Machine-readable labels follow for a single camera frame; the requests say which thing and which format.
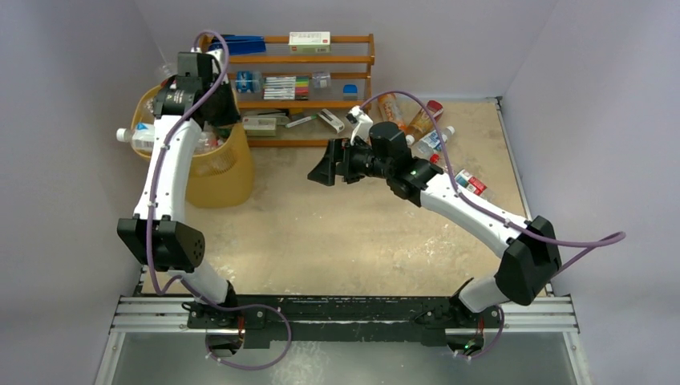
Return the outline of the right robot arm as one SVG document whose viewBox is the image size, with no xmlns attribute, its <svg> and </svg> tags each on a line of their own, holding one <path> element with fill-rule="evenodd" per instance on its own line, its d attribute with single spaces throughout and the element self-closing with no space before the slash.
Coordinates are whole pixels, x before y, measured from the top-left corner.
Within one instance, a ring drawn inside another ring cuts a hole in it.
<svg viewBox="0 0 680 385">
<path fill-rule="evenodd" d="M 470 326 L 489 307 L 513 302 L 528 306 L 561 267 L 550 221 L 507 213 L 451 181 L 441 167 L 413 156 L 405 135 L 393 123 L 375 124 L 367 140 L 330 140 L 308 179 L 332 186 L 336 177 L 353 184 L 365 177 L 386 181 L 399 198 L 437 213 L 468 231 L 499 259 L 489 277 L 464 283 L 450 300 L 450 315 Z"/>
</svg>

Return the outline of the orange label bottle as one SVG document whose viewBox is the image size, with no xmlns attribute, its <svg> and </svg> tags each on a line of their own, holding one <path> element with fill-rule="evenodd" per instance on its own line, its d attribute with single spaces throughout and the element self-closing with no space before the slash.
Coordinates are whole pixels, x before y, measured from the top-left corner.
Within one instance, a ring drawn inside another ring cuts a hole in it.
<svg viewBox="0 0 680 385">
<path fill-rule="evenodd" d="M 396 95 L 394 93 L 386 93 L 380 95 L 377 100 L 383 119 L 395 123 L 401 131 L 405 131 L 407 126 L 399 108 Z"/>
</svg>

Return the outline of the red landscape label bottle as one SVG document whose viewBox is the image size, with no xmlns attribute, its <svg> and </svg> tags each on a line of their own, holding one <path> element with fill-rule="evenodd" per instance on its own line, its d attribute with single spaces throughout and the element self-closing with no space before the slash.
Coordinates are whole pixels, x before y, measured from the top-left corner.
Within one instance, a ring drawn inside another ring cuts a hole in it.
<svg viewBox="0 0 680 385">
<path fill-rule="evenodd" d="M 445 174 L 448 174 L 450 171 L 449 167 L 445 164 L 444 158 L 439 154 L 430 156 L 429 161 L 439 166 Z M 458 170 L 455 174 L 455 180 L 462 188 L 465 188 L 469 192 L 474 193 L 486 201 L 493 202 L 495 198 L 493 191 L 482 180 L 470 173 L 467 169 L 462 168 Z"/>
</svg>

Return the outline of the blue green label white-cap bottle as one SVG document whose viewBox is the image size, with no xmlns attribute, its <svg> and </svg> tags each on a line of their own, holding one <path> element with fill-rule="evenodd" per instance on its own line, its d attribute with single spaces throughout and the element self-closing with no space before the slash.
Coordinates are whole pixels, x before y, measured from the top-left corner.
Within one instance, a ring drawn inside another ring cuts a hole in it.
<svg viewBox="0 0 680 385">
<path fill-rule="evenodd" d="M 411 147 L 413 154 L 423 159 L 431 159 L 433 156 L 438 156 L 446 146 L 446 143 L 454 136 L 455 128 L 447 126 L 441 132 L 443 134 L 442 138 L 439 138 L 439 134 L 432 130 L 418 142 L 414 143 Z"/>
</svg>

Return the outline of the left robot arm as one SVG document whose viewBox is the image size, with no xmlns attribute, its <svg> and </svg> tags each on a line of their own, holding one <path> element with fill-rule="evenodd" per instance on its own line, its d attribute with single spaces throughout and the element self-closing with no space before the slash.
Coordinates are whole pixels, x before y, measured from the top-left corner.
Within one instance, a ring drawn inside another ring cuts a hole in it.
<svg viewBox="0 0 680 385">
<path fill-rule="evenodd" d="M 179 282 L 197 302 L 209 305 L 208 318 L 220 328 L 234 325 L 239 306 L 229 300 L 231 284 L 204 260 L 204 234 L 185 223 L 185 197 L 192 158 L 203 126 L 214 119 L 201 109 L 218 93 L 236 110 L 227 79 L 224 49 L 180 52 L 177 73 L 153 100 L 154 134 L 148 172 L 139 201 L 117 234 L 137 261 L 147 267 L 155 294 Z"/>
</svg>

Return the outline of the red gold label bottle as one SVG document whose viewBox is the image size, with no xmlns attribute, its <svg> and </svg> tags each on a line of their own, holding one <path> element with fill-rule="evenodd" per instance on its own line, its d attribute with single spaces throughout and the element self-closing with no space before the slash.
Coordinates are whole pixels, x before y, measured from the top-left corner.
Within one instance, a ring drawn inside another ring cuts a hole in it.
<svg viewBox="0 0 680 385">
<path fill-rule="evenodd" d="M 434 129 L 430 119 L 433 116 L 436 121 L 443 114 L 443 105 L 437 101 L 429 100 L 425 108 L 421 108 L 411 122 L 407 125 L 406 141 L 409 146 L 421 140 L 426 134 Z"/>
</svg>

